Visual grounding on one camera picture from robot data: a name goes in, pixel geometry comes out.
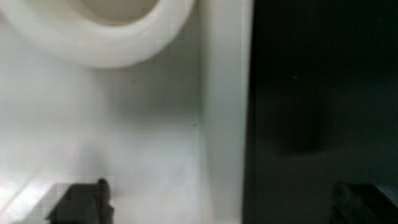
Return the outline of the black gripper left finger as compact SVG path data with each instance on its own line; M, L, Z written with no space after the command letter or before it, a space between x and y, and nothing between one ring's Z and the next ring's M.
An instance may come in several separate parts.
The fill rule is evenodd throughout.
M110 185L104 179L69 186L46 220L49 224L113 224Z

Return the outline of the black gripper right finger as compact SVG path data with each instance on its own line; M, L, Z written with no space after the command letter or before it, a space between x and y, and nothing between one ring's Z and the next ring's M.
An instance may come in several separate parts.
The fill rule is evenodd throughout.
M337 182L330 224L398 224L398 186Z

